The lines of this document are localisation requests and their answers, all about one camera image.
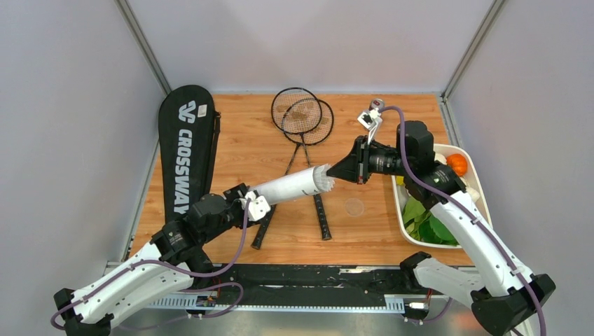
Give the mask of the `red blue drink can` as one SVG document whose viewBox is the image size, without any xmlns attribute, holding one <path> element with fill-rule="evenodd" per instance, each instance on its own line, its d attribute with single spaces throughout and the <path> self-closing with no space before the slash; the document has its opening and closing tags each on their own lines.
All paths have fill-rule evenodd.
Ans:
<svg viewBox="0 0 594 336">
<path fill-rule="evenodd" d="M 382 99 L 376 98 L 370 102 L 369 110 L 370 111 L 374 110 L 374 109 L 381 110 L 384 108 L 384 106 L 385 106 L 384 101 Z"/>
</svg>

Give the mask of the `black Crossway racket bag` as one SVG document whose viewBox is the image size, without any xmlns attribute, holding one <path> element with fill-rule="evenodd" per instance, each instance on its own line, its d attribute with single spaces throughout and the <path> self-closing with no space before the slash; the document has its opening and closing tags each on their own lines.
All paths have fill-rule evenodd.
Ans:
<svg viewBox="0 0 594 336">
<path fill-rule="evenodd" d="M 165 221 L 175 221 L 210 191 L 220 114 L 199 85 L 171 91 L 158 112 Z"/>
</svg>

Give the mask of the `black badminton racket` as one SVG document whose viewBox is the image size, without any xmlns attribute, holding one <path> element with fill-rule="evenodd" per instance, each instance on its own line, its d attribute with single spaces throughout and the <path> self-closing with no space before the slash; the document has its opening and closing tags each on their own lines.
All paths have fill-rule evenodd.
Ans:
<svg viewBox="0 0 594 336">
<path fill-rule="evenodd" d="M 330 105 L 303 87 L 288 87 L 275 95 L 270 110 L 275 127 L 303 149 L 311 166 L 308 149 L 324 142 L 334 126 Z"/>
<path fill-rule="evenodd" d="M 304 149 L 308 166 L 310 167 L 310 156 L 308 146 L 319 144 L 327 139 L 333 129 L 333 111 L 323 100 L 299 99 L 291 103 L 289 107 L 282 108 L 280 103 L 273 103 L 273 121 L 275 121 L 283 132 L 284 136 L 296 144 L 295 150 L 287 165 L 284 175 L 290 172 L 299 148 Z M 326 212 L 321 195 L 315 195 L 314 201 L 321 229 L 322 240 L 332 238 L 329 224 L 326 219 Z M 254 237 L 251 247 L 259 250 L 263 243 L 264 236 L 275 213 L 276 205 L 272 205 L 271 211 L 263 218 L 262 223 Z"/>
</svg>

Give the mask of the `white shuttlecock tube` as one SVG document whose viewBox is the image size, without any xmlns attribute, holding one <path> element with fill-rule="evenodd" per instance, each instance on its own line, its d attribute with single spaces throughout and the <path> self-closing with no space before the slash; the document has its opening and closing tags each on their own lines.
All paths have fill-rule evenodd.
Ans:
<svg viewBox="0 0 594 336">
<path fill-rule="evenodd" d="M 316 191 L 312 173 L 313 167 L 276 178 L 249 189 L 260 192 L 271 205 L 321 194 Z"/>
</svg>

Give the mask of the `small orange pumpkin toy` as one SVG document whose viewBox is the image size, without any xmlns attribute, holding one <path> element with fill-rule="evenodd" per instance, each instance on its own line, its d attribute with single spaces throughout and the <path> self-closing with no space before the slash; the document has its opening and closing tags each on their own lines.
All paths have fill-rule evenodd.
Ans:
<svg viewBox="0 0 594 336">
<path fill-rule="evenodd" d="M 469 164 L 466 158 L 459 153 L 449 155 L 446 158 L 446 164 L 456 173 L 458 176 L 464 176 L 468 172 Z"/>
</svg>

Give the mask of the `green leaf vegetable toy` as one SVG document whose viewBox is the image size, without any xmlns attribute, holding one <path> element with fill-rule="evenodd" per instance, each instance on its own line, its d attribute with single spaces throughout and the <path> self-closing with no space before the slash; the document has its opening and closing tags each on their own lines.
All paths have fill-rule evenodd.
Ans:
<svg viewBox="0 0 594 336">
<path fill-rule="evenodd" d="M 426 210 L 421 202 L 412 197 L 404 205 L 402 219 L 405 231 L 418 242 L 459 245 L 449 229 L 429 210 Z"/>
</svg>

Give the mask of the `clear plastic tube lid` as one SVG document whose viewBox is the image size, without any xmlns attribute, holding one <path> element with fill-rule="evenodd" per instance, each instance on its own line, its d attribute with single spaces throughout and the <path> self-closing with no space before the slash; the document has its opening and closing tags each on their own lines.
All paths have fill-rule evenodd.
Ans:
<svg viewBox="0 0 594 336">
<path fill-rule="evenodd" d="M 364 214 L 365 205 L 361 199 L 349 198 L 345 201 L 345 211 L 351 217 L 359 217 Z"/>
</svg>

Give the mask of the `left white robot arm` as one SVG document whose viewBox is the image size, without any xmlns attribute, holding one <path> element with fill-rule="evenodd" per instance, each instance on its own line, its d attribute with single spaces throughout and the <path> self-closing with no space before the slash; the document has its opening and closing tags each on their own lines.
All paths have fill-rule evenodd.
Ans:
<svg viewBox="0 0 594 336">
<path fill-rule="evenodd" d="M 136 254 L 95 282 L 54 295 L 52 327 L 67 335 L 109 335 L 135 312 L 178 291 L 213 291 L 217 278 L 235 263 L 215 269 L 203 250 L 206 243 L 232 229 L 263 224 L 277 203 L 275 196 L 239 184 L 222 195 L 205 194 L 176 206 L 174 217 Z"/>
</svg>

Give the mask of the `black badminton racket rear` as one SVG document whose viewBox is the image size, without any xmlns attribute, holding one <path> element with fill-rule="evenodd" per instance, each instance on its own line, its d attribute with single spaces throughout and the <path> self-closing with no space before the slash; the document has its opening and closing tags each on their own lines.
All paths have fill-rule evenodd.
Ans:
<svg viewBox="0 0 594 336">
<path fill-rule="evenodd" d="M 333 129 L 333 111 L 323 100 L 299 99 L 291 103 L 289 107 L 282 108 L 280 103 L 273 103 L 273 121 L 275 121 L 283 132 L 284 136 L 296 144 L 295 150 L 287 165 L 284 175 L 290 172 L 299 148 L 304 149 L 308 166 L 310 167 L 310 156 L 308 146 L 319 144 L 327 139 Z M 315 195 L 314 201 L 321 229 L 322 240 L 332 238 L 329 224 L 326 219 L 326 212 L 321 195 Z M 272 205 L 271 211 L 263 218 L 262 223 L 254 237 L 251 247 L 259 250 L 263 243 L 264 236 L 275 213 L 276 205 Z"/>
</svg>

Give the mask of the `black badminton racket front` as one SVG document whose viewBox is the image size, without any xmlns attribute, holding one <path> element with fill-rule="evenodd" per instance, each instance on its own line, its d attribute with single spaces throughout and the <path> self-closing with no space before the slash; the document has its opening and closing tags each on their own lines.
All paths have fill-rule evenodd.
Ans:
<svg viewBox="0 0 594 336">
<path fill-rule="evenodd" d="M 275 127 L 303 149 L 311 166 L 308 149 L 324 142 L 334 126 L 330 105 L 303 87 L 288 87 L 275 95 L 270 110 Z"/>
</svg>

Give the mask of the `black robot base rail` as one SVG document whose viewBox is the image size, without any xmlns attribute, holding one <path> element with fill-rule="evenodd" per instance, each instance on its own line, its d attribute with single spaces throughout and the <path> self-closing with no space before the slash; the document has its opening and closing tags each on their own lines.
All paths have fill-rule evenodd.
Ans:
<svg viewBox="0 0 594 336">
<path fill-rule="evenodd" d="M 200 279 L 196 288 L 216 286 L 209 306 L 289 312 L 378 312 L 421 320 L 439 294 L 412 283 L 398 266 L 233 265 Z"/>
</svg>

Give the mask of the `white shuttlecock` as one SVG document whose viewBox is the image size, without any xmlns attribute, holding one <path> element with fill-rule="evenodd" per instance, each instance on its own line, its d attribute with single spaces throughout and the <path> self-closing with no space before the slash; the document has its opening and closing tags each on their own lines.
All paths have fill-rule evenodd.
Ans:
<svg viewBox="0 0 594 336">
<path fill-rule="evenodd" d="M 335 179 L 328 175 L 328 170 L 330 170 L 330 168 L 330 164 L 322 164 L 313 167 L 312 178 L 318 193 L 326 193 L 331 191 L 334 187 Z"/>
</svg>

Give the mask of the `white plastic basin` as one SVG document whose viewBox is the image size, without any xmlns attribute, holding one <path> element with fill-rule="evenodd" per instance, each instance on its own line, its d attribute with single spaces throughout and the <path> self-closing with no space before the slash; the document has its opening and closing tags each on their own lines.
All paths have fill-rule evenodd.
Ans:
<svg viewBox="0 0 594 336">
<path fill-rule="evenodd" d="M 481 185 L 480 179 L 478 177 L 478 174 L 476 172 L 476 169 L 474 167 L 474 163 L 472 162 L 469 154 L 460 147 L 447 145 L 447 144 L 439 144 L 439 143 L 434 144 L 434 151 L 436 152 L 437 159 L 442 163 L 446 162 L 446 158 L 449 155 L 456 154 L 456 153 L 462 154 L 466 158 L 466 160 L 469 164 L 469 168 L 468 168 L 468 172 L 464 176 L 461 176 L 461 179 L 464 182 L 465 186 L 467 187 L 467 190 L 471 194 L 472 200 L 473 200 L 474 204 L 476 205 L 477 211 L 479 211 L 481 213 L 482 217 L 484 217 L 484 219 L 485 219 L 484 223 L 486 225 L 489 225 L 489 227 L 492 227 L 490 212 L 489 212 L 489 209 L 487 206 L 487 202 L 485 200 L 482 185 Z M 408 242 L 410 242 L 412 244 L 415 244 L 418 246 L 423 246 L 423 247 L 429 247 L 429 248 L 436 248 L 436 249 L 460 249 L 461 248 L 460 245 L 449 246 L 449 245 L 428 244 L 428 243 L 423 243 L 423 242 L 414 240 L 405 231 L 403 219 L 402 219 L 402 211 L 403 211 L 404 205 L 405 205 L 406 201 L 411 196 L 408 194 L 408 191 L 405 189 L 405 186 L 403 184 L 403 179 L 401 177 L 395 177 L 395 176 L 392 177 L 392 187 L 394 190 L 394 201 L 396 204 L 396 210 L 398 211 L 397 218 L 399 219 L 399 227 L 400 227 L 401 234 L 405 240 L 407 240 Z"/>
</svg>

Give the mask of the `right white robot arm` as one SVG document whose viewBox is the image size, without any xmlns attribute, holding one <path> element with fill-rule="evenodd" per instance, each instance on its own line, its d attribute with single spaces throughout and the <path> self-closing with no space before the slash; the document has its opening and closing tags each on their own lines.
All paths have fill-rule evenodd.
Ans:
<svg viewBox="0 0 594 336">
<path fill-rule="evenodd" d="M 409 293 L 431 288 L 449 296 L 469 307 L 491 335 L 504 335 L 541 314 L 556 288 L 552 278 L 535 274 L 488 226 L 460 177 L 436 160 L 433 135 L 423 122 L 403 122 L 396 133 L 394 147 L 357 137 L 350 153 L 327 174 L 357 184 L 372 174 L 402 176 L 410 196 L 447 227 L 478 271 L 472 277 L 418 252 L 401 263 L 401 287 Z"/>
</svg>

